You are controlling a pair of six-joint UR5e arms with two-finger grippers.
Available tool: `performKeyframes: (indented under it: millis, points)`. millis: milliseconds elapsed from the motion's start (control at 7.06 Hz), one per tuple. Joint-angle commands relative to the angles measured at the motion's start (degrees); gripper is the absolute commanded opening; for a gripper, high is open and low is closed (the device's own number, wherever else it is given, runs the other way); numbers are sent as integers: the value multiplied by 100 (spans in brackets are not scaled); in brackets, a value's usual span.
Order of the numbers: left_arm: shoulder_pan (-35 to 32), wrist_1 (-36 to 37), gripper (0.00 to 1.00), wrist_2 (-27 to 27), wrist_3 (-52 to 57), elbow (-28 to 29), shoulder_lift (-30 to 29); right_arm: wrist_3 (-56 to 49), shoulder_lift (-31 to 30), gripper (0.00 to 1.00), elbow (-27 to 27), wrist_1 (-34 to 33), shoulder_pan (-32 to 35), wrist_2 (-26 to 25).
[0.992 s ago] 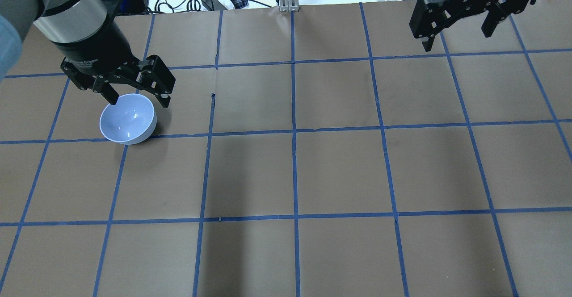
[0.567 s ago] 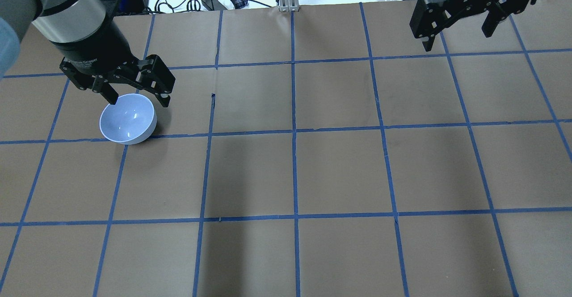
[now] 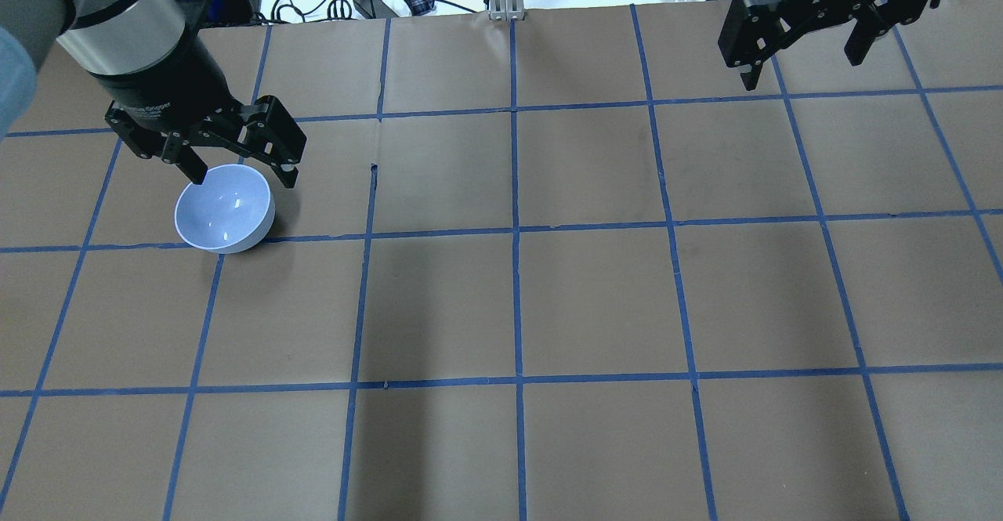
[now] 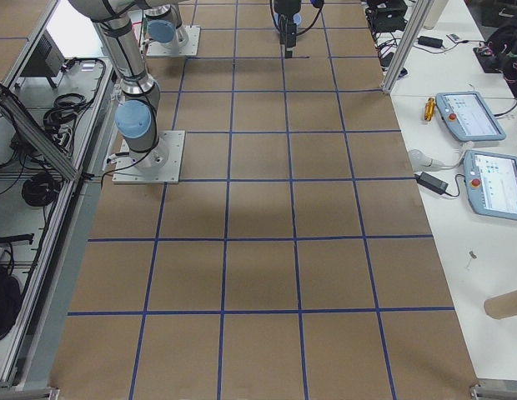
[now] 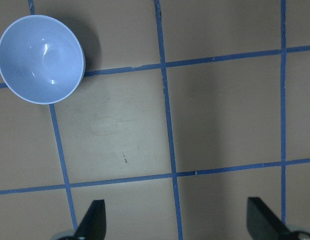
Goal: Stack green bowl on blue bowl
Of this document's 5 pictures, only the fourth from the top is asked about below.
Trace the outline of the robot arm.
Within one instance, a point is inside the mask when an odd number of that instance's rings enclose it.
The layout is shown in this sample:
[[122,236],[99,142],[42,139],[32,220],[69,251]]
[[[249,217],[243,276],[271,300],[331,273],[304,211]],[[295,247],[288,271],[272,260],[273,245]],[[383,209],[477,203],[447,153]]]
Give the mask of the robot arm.
[[155,168],[167,157],[167,151],[159,145],[156,125],[160,90],[148,73],[128,15],[135,2],[71,1],[70,4],[91,20],[120,78],[123,104],[118,106],[114,121],[128,145],[133,165],[144,170]]
[[[277,34],[279,46],[286,58],[293,56],[301,29],[300,1],[269,1],[268,15],[271,28]],[[198,52],[201,32],[199,25],[185,25],[177,3],[156,7],[143,13],[138,28],[140,49],[152,58],[190,57]]]

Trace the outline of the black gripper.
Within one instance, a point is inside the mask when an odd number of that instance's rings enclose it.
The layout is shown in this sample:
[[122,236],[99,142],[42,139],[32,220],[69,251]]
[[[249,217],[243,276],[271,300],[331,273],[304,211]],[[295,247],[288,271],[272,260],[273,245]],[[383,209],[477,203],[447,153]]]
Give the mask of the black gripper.
[[274,15],[274,23],[277,28],[281,28],[279,19],[292,18],[284,24],[284,57],[291,58],[293,49],[296,46],[296,26],[298,27],[302,21],[300,10],[301,0],[273,0],[271,2],[271,11]]

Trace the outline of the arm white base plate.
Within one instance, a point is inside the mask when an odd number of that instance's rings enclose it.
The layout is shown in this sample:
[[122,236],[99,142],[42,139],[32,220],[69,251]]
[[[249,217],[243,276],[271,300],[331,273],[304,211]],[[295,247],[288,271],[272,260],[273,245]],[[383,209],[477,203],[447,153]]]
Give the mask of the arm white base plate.
[[185,131],[159,131],[158,146],[136,165],[143,155],[132,152],[117,160],[116,184],[177,184],[183,159]]
[[145,54],[149,58],[195,57],[200,31],[197,25],[175,27],[170,22],[151,21],[143,43]]

